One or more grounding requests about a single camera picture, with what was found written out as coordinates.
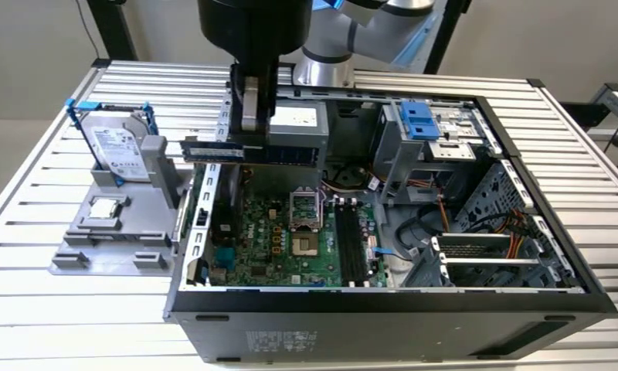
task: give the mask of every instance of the blue tab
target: blue tab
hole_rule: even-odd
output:
[[[146,102],[143,105],[143,111],[147,114],[148,132],[154,135],[159,135],[156,115],[154,114],[154,107],[148,102]]]
[[[440,128],[427,103],[401,102],[401,119],[411,139],[435,141],[440,138]]]
[[[82,111],[95,111],[102,107],[100,102],[90,102],[88,100],[84,100],[79,103],[76,108]]]

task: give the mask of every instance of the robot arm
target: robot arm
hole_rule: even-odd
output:
[[[235,58],[229,139],[264,145],[280,56],[305,43],[312,0],[199,0],[203,33]]]

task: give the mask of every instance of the sticker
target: sticker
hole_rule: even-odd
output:
[[[251,352],[313,352],[319,331],[247,331]]]
[[[92,133],[111,171],[124,180],[150,181],[134,133],[124,128],[106,127],[94,127]]]
[[[380,179],[376,176],[372,176],[371,181],[369,181],[369,189],[372,191],[376,191],[379,186],[380,186]]]
[[[191,148],[189,154],[192,156],[208,157],[244,157],[244,150],[236,148]]]
[[[271,117],[271,125],[308,126],[315,128],[319,126],[316,116],[316,108],[277,106],[275,108],[275,116]]]

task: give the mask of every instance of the aluminum extrusion table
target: aluminum extrusion table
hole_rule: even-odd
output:
[[[227,67],[112,62],[94,67],[76,99],[156,108],[181,166],[187,135],[212,138]],[[281,70],[280,83],[289,83]],[[544,87],[527,80],[357,71],[363,89],[483,95],[521,151],[580,251],[618,307],[618,171]],[[177,325],[163,321],[169,278],[47,272],[92,183],[94,159],[62,110],[0,195],[0,367],[195,369]],[[247,365],[259,369],[618,369],[618,317],[519,361]]]

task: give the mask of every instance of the orange wire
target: orange wire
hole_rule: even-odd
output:
[[[444,210],[444,204],[443,204],[443,189],[439,189],[437,204],[439,204],[439,207],[440,207],[440,215],[443,217],[444,232],[448,232],[449,231],[449,221],[448,221],[447,211]]]

